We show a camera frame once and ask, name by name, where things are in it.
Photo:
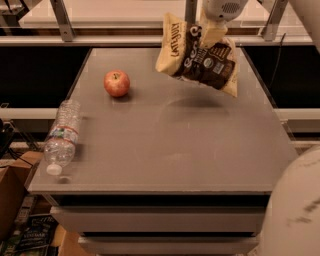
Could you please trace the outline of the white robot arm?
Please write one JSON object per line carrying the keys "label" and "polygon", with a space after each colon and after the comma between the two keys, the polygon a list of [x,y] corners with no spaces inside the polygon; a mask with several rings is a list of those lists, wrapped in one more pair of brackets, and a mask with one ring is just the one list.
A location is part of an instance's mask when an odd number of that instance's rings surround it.
{"label": "white robot arm", "polygon": [[320,256],[320,146],[295,159],[278,180],[257,256]]}

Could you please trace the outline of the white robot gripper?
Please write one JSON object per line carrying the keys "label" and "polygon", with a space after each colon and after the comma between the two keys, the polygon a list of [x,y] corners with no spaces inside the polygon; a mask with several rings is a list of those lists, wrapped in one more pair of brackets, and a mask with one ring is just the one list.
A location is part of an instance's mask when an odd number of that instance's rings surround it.
{"label": "white robot gripper", "polygon": [[199,47],[210,49],[227,33],[226,22],[236,19],[248,0],[203,0],[199,25]]}

